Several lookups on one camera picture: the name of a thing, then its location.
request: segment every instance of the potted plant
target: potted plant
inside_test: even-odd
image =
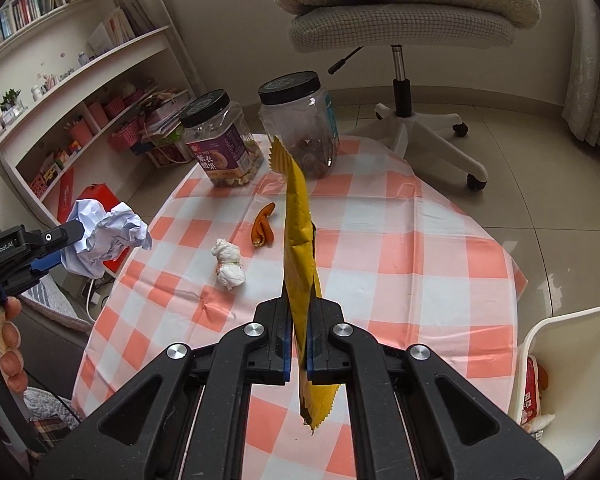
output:
[[[6,112],[10,108],[14,107],[18,102],[18,96],[20,95],[20,90],[14,90],[10,88],[7,90],[2,96],[2,102],[0,103],[0,109],[3,112]]]

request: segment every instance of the caster wheel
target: caster wheel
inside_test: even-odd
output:
[[[484,186],[486,186],[486,185],[487,185],[486,182],[481,182],[480,180],[475,178],[472,174],[468,174],[466,176],[466,186],[471,191],[481,191],[484,189]]]
[[[454,124],[453,128],[456,137],[464,137],[469,131],[469,127],[464,123]]]

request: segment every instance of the yellow snack package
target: yellow snack package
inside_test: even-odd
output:
[[[322,296],[314,259],[314,227],[304,175],[277,137],[271,145],[270,167],[272,171],[286,176],[284,281],[298,350],[300,413],[305,423],[314,430],[329,415],[338,390],[337,384],[312,384],[304,369],[306,324],[312,287],[315,286],[316,296]]]

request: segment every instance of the checkered tablecloth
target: checkered tablecloth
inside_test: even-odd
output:
[[[266,137],[258,142],[268,153]],[[506,411],[516,297],[526,285],[509,254],[373,140],[343,137],[333,173],[307,187],[323,296],[382,343],[431,346]],[[276,239],[255,249],[251,223],[269,202]],[[231,189],[194,168],[152,222],[154,248],[135,250],[120,273],[84,354],[76,408],[90,414],[171,343],[215,343],[279,296],[284,219],[285,183],[266,163],[251,184]],[[217,238],[242,251],[247,280],[229,292],[216,284]],[[253,388],[243,478],[355,476],[345,389],[312,436],[292,377]]]

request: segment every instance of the teal label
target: teal label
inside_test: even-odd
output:
[[[327,107],[327,117],[329,118],[329,125],[331,126],[331,135],[336,146],[340,143],[340,137],[338,136],[338,125],[336,124],[336,114],[333,113],[333,107],[331,106],[331,97],[327,94],[324,98],[324,104]]]

